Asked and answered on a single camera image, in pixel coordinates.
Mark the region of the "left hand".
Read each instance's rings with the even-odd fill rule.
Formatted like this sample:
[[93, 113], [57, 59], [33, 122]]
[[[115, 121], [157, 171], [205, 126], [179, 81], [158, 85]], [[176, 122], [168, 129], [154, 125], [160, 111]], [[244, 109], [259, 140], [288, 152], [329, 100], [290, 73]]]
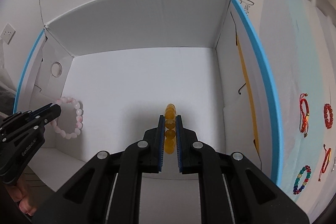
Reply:
[[17, 202], [22, 213], [33, 216], [37, 211], [37, 205], [31, 189], [22, 174], [15, 185], [5, 184], [5, 188], [14, 202]]

